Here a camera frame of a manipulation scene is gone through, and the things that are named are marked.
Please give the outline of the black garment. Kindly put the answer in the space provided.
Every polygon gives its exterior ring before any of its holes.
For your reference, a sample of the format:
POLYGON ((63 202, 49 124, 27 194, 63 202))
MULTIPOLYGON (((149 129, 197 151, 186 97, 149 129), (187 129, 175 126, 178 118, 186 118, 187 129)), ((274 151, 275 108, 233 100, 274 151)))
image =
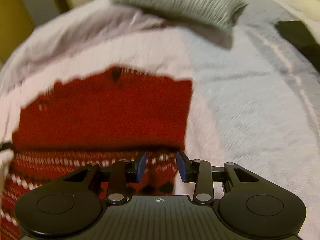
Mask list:
POLYGON ((290 42, 319 73, 319 43, 302 21, 278 21, 278 33, 290 42))

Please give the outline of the red patterned knit sweater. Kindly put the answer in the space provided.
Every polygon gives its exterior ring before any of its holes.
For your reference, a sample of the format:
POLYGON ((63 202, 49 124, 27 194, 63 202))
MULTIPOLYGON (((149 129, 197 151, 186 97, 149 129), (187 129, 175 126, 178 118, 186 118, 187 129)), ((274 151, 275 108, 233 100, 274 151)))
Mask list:
POLYGON ((184 149, 192 81, 113 66, 57 82, 21 108, 12 133, 14 158, 1 197, 1 239, 18 239, 17 198, 89 163, 109 167, 147 155, 142 181, 128 195, 174 191, 176 152, 184 149))

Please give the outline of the grey striped pillow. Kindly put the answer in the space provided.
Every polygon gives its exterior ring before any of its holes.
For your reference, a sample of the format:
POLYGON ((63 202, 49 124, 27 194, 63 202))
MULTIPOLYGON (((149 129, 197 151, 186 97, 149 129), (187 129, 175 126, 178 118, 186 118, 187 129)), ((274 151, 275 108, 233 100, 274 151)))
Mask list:
POLYGON ((236 13, 247 6, 243 0, 111 0, 157 12, 159 14, 192 20, 230 32, 236 13))

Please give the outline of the pink and grey quilt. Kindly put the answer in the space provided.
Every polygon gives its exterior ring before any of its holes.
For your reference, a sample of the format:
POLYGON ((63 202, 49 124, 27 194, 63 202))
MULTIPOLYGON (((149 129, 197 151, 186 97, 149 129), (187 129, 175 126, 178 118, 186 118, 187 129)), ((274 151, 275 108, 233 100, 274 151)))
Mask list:
POLYGON ((319 239, 319 74, 274 24, 304 21, 315 37, 319 22, 289 0, 244 0, 231 38, 202 27, 168 27, 102 36, 34 66, 49 32, 91 16, 113 15, 110 0, 93 0, 37 28, 1 70, 1 141, 11 139, 20 108, 55 81, 68 81, 113 63, 153 74, 191 77, 194 95, 186 150, 212 163, 233 161, 296 193, 307 207, 303 239, 319 239))

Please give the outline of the lilac pillow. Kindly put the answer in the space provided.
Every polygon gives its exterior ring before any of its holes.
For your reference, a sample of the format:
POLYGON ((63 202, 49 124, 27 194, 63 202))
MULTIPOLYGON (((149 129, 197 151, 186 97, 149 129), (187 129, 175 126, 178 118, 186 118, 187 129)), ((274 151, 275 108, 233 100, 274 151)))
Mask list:
POLYGON ((1 70, 1 94, 39 72, 50 61, 89 44, 134 31, 161 28, 165 20, 113 0, 93 0, 37 27, 1 70))

